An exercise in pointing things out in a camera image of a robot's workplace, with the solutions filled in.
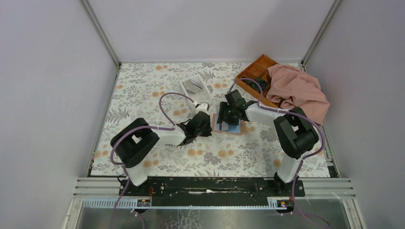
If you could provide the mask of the floral table mat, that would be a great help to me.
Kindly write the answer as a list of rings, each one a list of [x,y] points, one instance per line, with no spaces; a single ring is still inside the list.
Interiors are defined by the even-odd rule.
[[[106,122],[95,151],[91,176],[120,176],[110,161],[111,139],[135,119],[169,126],[193,117],[181,96],[180,80],[200,75],[211,93],[210,113],[247,63],[124,63],[121,65]],[[273,127],[246,123],[242,135],[213,133],[185,146],[159,145],[143,160],[149,176],[271,177],[284,152]]]

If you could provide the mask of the white plastic card box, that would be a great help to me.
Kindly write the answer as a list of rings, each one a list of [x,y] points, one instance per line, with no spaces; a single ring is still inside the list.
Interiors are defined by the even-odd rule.
[[[207,112],[211,108],[211,93],[208,90],[208,87],[200,75],[194,75],[189,78],[181,79],[180,87],[185,96],[192,99],[188,101],[192,111],[202,110],[201,108],[196,108],[197,104],[202,104],[207,107]]]

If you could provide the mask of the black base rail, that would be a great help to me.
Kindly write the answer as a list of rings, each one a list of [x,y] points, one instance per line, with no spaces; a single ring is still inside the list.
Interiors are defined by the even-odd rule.
[[[149,177],[141,185],[120,180],[119,194],[146,197],[153,207],[267,206],[268,199],[289,204],[304,197],[303,182],[284,184],[273,178],[246,177]]]

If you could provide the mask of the pink cloth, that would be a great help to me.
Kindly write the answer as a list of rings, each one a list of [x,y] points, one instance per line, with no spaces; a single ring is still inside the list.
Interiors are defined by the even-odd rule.
[[[271,83],[266,98],[282,109],[300,107],[313,122],[323,125],[330,103],[317,78],[291,65],[275,64],[268,69]]]

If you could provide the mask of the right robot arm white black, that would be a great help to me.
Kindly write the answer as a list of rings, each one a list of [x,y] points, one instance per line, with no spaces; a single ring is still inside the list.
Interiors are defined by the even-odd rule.
[[[275,128],[285,155],[275,173],[275,178],[279,180],[274,183],[274,190],[282,197],[287,196],[293,190],[291,182],[298,177],[303,159],[316,143],[325,143],[319,125],[311,121],[300,107],[284,110],[260,105],[257,101],[245,100],[238,90],[227,93],[225,99],[219,104],[219,123],[237,125],[246,121]]]

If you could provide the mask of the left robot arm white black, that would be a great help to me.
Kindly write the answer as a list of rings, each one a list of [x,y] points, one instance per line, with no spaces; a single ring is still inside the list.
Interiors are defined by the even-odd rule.
[[[148,175],[142,163],[155,146],[184,146],[193,143],[198,137],[211,135],[211,118],[207,113],[199,111],[192,119],[171,128],[151,126],[144,118],[138,118],[113,137],[110,145],[131,181],[130,190],[136,196],[143,196],[148,191]]]

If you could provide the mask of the silver cards in box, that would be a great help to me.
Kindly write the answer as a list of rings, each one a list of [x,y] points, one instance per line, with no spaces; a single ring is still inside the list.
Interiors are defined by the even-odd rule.
[[[191,92],[193,94],[197,94],[197,93],[200,93],[200,92],[203,91],[202,87],[192,79],[188,79],[186,81],[183,81],[182,85],[184,86],[186,91],[189,91],[189,92]]]

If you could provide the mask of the dark green items in tray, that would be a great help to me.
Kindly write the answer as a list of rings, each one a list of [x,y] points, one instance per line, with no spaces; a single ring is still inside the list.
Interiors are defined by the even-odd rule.
[[[253,88],[255,91],[260,93],[260,91],[264,91],[268,87],[268,82],[263,80],[260,77],[257,77],[254,80],[242,80],[245,84],[249,85],[251,88]]]

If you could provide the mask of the orange wooden tray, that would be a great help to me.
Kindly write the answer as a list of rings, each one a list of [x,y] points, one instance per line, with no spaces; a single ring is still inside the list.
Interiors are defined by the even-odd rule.
[[[271,85],[271,76],[268,71],[268,68],[278,64],[278,62],[274,61],[270,57],[265,54],[262,54],[259,58],[257,58],[254,62],[252,62],[248,67],[246,67],[243,71],[241,71],[236,77],[236,84],[252,95],[254,98],[259,99],[260,103],[266,106],[270,106],[273,108],[279,108],[281,102],[273,103],[266,98],[266,95],[270,89]],[[257,77],[262,78],[263,80],[268,82],[268,87],[263,91],[263,96],[260,98],[260,93],[255,91],[249,85],[245,84],[241,79],[242,78],[249,78],[249,79],[256,79]]]

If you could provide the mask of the tan leather card holder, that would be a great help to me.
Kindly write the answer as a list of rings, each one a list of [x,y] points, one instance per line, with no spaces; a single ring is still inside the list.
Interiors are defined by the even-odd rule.
[[[212,115],[212,120],[211,120],[211,128],[212,132],[214,133],[222,133],[222,134],[230,134],[230,135],[242,135],[244,130],[245,130],[245,122],[244,121],[239,121],[237,125],[229,125],[229,129],[227,131],[218,131],[216,128],[216,121],[217,121],[217,114]]]

